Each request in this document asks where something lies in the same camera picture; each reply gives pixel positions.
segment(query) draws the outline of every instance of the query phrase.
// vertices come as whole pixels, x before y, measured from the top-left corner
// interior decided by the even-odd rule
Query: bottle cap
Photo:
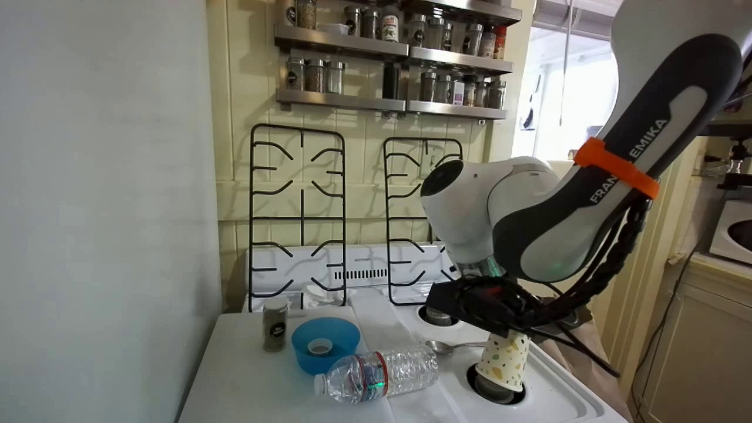
[[[323,385],[327,385],[327,380],[323,380],[323,374],[317,374],[317,375],[313,375],[313,393],[315,394],[323,394]]]

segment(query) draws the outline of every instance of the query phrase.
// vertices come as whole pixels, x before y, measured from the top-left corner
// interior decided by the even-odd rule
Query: orange band
[[[630,160],[623,160],[606,150],[602,138],[587,138],[579,150],[574,154],[574,162],[579,167],[599,167],[614,173],[617,180],[631,186],[634,191],[644,192],[645,197],[657,197],[661,183],[636,169]]]

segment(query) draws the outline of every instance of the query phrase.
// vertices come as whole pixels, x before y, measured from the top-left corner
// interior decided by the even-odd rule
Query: white cabinet
[[[661,423],[752,419],[752,268],[695,253],[661,337],[644,415]]]

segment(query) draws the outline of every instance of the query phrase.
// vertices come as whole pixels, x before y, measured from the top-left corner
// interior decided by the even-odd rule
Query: plastic water bottle
[[[423,391],[437,375],[437,355],[429,348],[415,346],[343,358],[327,375],[317,375],[315,391],[334,402],[356,405]]]

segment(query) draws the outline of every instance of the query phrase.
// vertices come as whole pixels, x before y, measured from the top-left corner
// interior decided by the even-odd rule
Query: window
[[[512,154],[569,160],[609,120],[617,91],[610,43],[532,29]]]

